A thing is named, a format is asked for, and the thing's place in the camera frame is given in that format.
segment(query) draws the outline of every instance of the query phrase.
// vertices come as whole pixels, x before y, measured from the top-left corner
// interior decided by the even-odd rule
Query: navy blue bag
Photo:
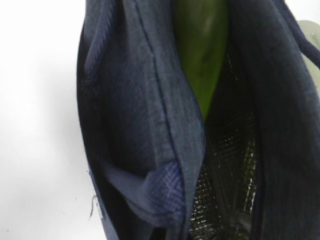
[[[206,125],[180,66],[174,1],[86,4],[77,102],[107,239],[318,239],[319,97],[284,2],[228,0]],[[317,64],[312,46],[303,53]]]

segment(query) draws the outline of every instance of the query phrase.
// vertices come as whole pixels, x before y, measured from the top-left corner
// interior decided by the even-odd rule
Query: green pepper
[[[206,120],[228,38],[227,0],[176,0],[173,27],[182,70]]]

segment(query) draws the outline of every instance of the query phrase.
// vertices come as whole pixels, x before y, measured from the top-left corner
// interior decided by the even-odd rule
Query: navy fabric
[[[320,236],[320,101],[287,23],[272,1],[228,0],[230,33],[251,81],[263,208],[252,239]]]
[[[273,2],[288,25],[301,52],[320,69],[320,51],[308,41],[285,1],[273,0]]]
[[[105,14],[108,1],[99,4],[100,14]],[[89,36],[84,35],[79,46],[78,111],[92,176],[97,188],[104,188],[102,204],[107,205],[108,198],[113,202],[109,208],[122,208],[144,222],[130,235],[122,231],[132,229],[133,223],[114,223],[119,239],[148,239],[159,227],[166,228],[167,239],[186,239],[205,137],[175,49],[172,2],[110,4],[112,20],[87,12],[83,33]],[[106,19],[105,28],[99,28]],[[110,189],[117,194],[103,195]],[[108,207],[112,221],[127,218],[111,216]]]

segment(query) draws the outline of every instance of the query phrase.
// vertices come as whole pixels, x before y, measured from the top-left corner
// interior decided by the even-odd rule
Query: cucumber
[[[182,70],[206,120],[227,47],[227,0],[176,0],[173,29]]]

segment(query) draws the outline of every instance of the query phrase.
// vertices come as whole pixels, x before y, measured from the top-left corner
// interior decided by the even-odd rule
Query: white background
[[[320,24],[319,0],[287,0]],[[0,240],[105,240],[76,102],[85,0],[0,2]]]

